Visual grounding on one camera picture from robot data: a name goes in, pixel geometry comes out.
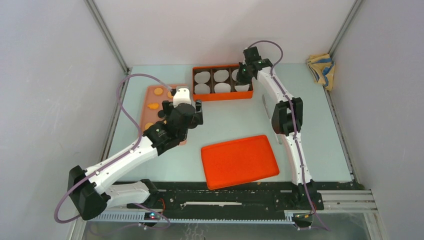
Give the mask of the orange compartment box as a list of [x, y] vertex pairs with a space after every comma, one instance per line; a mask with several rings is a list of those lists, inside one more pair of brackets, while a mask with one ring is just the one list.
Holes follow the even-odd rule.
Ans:
[[251, 99], [253, 85], [237, 85], [238, 71], [238, 63], [192, 68], [193, 98], [203, 102]]

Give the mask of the pink cookie tray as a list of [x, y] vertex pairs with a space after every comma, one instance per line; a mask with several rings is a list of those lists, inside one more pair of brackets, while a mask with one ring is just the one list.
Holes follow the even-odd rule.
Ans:
[[170, 115], [166, 115], [163, 109], [163, 101], [169, 101], [170, 106], [174, 107], [173, 96], [168, 88], [160, 84], [149, 86], [146, 89], [139, 122], [142, 131], [147, 130], [158, 121], [165, 124], [170, 121], [170, 125], [175, 130], [183, 128], [183, 112], [173, 108], [170, 110]]

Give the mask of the orange box lid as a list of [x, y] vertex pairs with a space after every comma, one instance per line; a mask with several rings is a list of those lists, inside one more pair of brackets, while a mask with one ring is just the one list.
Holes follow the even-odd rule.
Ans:
[[280, 173], [266, 135], [207, 145], [200, 153], [209, 190], [246, 184]]

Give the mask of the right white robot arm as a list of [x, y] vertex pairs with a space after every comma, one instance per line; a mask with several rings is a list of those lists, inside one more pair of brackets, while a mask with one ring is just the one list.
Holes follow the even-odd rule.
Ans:
[[291, 204], [315, 213], [322, 197], [308, 169], [302, 146], [303, 100], [287, 90], [277, 76], [275, 64], [260, 56], [255, 44], [245, 48], [243, 56], [235, 77], [236, 85], [245, 86], [257, 80], [263, 87], [267, 94], [262, 97], [263, 106], [275, 137], [285, 147], [291, 168]]

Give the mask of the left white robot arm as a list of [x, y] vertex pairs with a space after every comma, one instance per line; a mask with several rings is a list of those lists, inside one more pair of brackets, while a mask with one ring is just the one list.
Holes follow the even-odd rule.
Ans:
[[86, 169], [79, 165], [68, 174], [66, 195], [85, 221], [103, 213], [107, 208], [142, 204], [153, 208], [158, 202], [158, 190], [148, 179], [135, 183], [116, 181], [135, 167], [159, 157], [185, 141], [189, 129], [203, 124], [201, 100], [195, 102], [163, 101], [165, 121], [158, 121], [129, 146], [114, 156]]

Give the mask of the white paper cup liner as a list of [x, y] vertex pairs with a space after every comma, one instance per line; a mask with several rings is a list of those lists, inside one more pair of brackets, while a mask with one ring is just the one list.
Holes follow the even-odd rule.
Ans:
[[231, 86], [228, 83], [219, 82], [219, 83], [215, 84], [215, 86], [214, 86], [214, 92], [216, 94], [230, 93], [231, 92]]
[[199, 83], [194, 86], [194, 93], [196, 95], [205, 95], [211, 93], [211, 88], [205, 83]]
[[211, 79], [211, 74], [208, 71], [201, 71], [194, 75], [194, 81], [197, 84], [206, 84]]
[[235, 85], [234, 89], [236, 92], [248, 92], [250, 89], [250, 84], [246, 84], [246, 85]]
[[235, 82], [238, 82], [238, 81], [239, 81], [239, 80], [238, 80], [238, 78], [237, 78], [237, 76], [238, 76], [238, 72], [239, 72], [239, 70], [238, 70], [238, 69], [234, 69], [234, 70], [231, 72], [232, 80], [233, 80], [233, 81], [235, 81]]
[[223, 83], [229, 78], [229, 71], [228, 70], [217, 70], [213, 74], [213, 79], [217, 83]]

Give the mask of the orange fish cookie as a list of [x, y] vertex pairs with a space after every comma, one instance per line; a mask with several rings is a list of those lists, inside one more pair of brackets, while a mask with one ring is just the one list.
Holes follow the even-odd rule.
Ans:
[[160, 104], [157, 102], [149, 103], [147, 107], [151, 110], [157, 110], [160, 107]]

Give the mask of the orange round cookie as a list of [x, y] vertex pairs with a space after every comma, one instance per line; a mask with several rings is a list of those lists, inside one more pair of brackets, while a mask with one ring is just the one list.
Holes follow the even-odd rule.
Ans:
[[163, 94], [164, 90], [161, 87], [157, 87], [157, 88], [154, 89], [153, 92], [156, 96], [161, 96]]
[[148, 130], [154, 123], [153, 122], [148, 122], [144, 125], [144, 129]]

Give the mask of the yellow blue cloth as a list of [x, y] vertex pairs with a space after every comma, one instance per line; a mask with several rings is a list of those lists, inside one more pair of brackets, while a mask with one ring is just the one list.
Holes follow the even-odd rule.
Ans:
[[312, 54], [306, 64], [314, 82], [322, 85], [327, 91], [332, 91], [336, 64], [331, 56], [328, 53]]

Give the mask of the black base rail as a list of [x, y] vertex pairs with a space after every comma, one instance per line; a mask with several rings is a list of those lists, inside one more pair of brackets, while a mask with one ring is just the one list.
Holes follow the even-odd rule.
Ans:
[[291, 182], [251, 182], [209, 190], [205, 182], [160, 182], [143, 203], [164, 210], [175, 220], [282, 221], [286, 211], [312, 212], [324, 209], [316, 185]]

